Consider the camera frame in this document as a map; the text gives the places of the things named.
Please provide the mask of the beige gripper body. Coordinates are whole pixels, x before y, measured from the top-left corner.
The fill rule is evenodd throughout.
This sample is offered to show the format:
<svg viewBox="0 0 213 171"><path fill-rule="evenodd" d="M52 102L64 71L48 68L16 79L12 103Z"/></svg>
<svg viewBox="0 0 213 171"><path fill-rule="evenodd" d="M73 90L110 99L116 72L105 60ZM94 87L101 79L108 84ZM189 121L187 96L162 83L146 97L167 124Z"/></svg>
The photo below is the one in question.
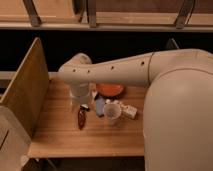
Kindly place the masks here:
<svg viewBox="0 0 213 171"><path fill-rule="evenodd" d="M80 105L88 105L92 95L88 83L81 83L70 86L71 109L76 110Z"/></svg>

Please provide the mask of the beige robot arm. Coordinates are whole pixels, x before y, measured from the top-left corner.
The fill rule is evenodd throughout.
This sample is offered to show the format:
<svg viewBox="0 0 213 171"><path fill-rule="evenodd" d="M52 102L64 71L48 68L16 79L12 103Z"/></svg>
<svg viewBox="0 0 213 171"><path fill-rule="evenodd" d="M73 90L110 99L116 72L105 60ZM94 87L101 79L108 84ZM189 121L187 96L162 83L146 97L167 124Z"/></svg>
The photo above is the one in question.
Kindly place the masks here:
<svg viewBox="0 0 213 171"><path fill-rule="evenodd" d="M77 54L58 70L71 98L84 103L91 83L148 88L143 108L146 171L213 171L213 54L151 52L93 64Z"/></svg>

